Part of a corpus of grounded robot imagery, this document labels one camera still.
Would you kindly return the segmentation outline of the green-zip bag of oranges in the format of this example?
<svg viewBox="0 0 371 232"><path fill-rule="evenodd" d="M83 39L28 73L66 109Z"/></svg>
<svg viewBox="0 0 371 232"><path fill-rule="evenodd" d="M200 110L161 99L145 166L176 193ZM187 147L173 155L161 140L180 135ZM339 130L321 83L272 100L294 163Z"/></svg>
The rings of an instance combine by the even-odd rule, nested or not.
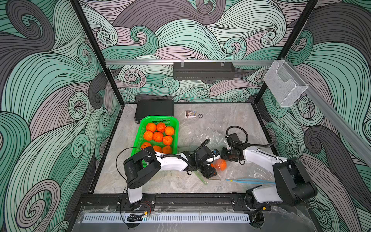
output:
<svg viewBox="0 0 371 232"><path fill-rule="evenodd" d="M201 167L203 165L211 165L211 162L208 162L208 159L211 158L212 150L208 147L211 142L210 138L204 140L199 147L193 151L184 151L183 154L186 156L190 166L186 168L188 175L194 173L200 181L207 185L208 180L201 174Z"/></svg>

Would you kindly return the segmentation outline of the blue-zip bag of oranges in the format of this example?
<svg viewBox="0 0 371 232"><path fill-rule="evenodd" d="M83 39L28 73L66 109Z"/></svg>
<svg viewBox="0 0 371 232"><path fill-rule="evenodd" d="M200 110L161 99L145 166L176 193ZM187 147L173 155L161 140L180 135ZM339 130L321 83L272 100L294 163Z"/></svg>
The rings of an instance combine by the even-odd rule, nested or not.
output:
<svg viewBox="0 0 371 232"><path fill-rule="evenodd" d="M275 181L272 178L266 178L258 173L254 173L252 176L244 178L225 178L226 181L232 183L249 184L249 185L275 185Z"/></svg>

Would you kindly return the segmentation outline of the orange fruit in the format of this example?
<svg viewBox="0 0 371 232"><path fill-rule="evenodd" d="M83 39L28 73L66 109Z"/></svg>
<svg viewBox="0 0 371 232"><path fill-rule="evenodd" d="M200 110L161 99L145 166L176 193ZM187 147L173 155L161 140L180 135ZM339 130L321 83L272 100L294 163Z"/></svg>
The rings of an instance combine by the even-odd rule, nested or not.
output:
<svg viewBox="0 0 371 232"><path fill-rule="evenodd" d="M173 149L171 146L165 146L162 148L162 152L164 154L172 154L173 153Z"/></svg>
<svg viewBox="0 0 371 232"><path fill-rule="evenodd" d="M163 123L163 122L158 123L158 124L156 125L156 130L157 130L158 132L164 133L165 130L166 130L166 125L165 125L165 123Z"/></svg>
<svg viewBox="0 0 371 232"><path fill-rule="evenodd" d="M173 138L169 135L166 135L163 137L163 144L166 145L166 146L171 146L172 145L172 142L173 142Z"/></svg>
<svg viewBox="0 0 371 232"><path fill-rule="evenodd" d="M160 146L153 146L153 149L154 149L156 152L162 153L162 148L161 148Z"/></svg>
<svg viewBox="0 0 371 232"><path fill-rule="evenodd" d="M141 149L145 149L147 147L151 147L152 145L149 143L149 142L144 142L142 145L141 145Z"/></svg>
<svg viewBox="0 0 371 232"><path fill-rule="evenodd" d="M150 131L150 130L147 130L144 135L143 135L143 138L146 140L146 141L152 141L153 140L153 132Z"/></svg>
<svg viewBox="0 0 371 232"><path fill-rule="evenodd" d="M167 126L164 132L167 136L173 136L175 134L175 129L171 126Z"/></svg>
<svg viewBox="0 0 371 232"><path fill-rule="evenodd" d="M162 143L163 142L163 138L164 138L164 134L159 132L159 131L156 131L153 133L153 136L152 136L152 140L157 142L157 143Z"/></svg>

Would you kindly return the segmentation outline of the orange fruit taken out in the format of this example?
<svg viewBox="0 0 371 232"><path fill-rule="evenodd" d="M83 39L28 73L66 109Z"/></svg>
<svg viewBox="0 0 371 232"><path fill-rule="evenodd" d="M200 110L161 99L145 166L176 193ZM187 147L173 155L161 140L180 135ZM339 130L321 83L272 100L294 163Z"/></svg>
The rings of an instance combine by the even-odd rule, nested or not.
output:
<svg viewBox="0 0 371 232"><path fill-rule="evenodd" d="M146 125L146 130L154 133L157 130L157 125L155 123L150 122Z"/></svg>

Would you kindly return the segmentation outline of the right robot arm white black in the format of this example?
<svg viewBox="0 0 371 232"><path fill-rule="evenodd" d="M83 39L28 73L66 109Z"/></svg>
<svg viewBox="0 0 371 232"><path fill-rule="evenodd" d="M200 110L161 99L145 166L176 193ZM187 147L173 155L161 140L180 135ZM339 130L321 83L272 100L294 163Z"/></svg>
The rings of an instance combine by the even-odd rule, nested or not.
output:
<svg viewBox="0 0 371 232"><path fill-rule="evenodd" d="M228 147L222 149L222 159L241 165L254 163L274 177L272 182L258 180L256 187L246 191L244 201L249 210L261 210L270 204L296 206L317 196L317 188L299 159L286 159L260 150L274 146L275 142L251 144L246 130L239 126L227 128L226 140Z"/></svg>

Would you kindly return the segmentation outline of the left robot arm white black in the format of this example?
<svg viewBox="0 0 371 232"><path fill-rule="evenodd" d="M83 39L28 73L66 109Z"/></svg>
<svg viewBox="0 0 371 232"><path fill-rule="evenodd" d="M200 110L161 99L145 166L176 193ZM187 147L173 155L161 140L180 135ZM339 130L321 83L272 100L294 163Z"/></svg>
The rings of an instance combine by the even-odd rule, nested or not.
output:
<svg viewBox="0 0 371 232"><path fill-rule="evenodd" d="M137 205L143 200L142 187L160 171L180 171L187 175L200 173L204 178L210 179L217 175L212 163L220 158L217 149L211 150L206 139L194 151L184 151L178 154L160 153L152 146L146 148L129 147L121 151L138 149L139 152L123 161L125 173L118 167L119 153L115 160L116 170L125 180L126 194L131 205Z"/></svg>

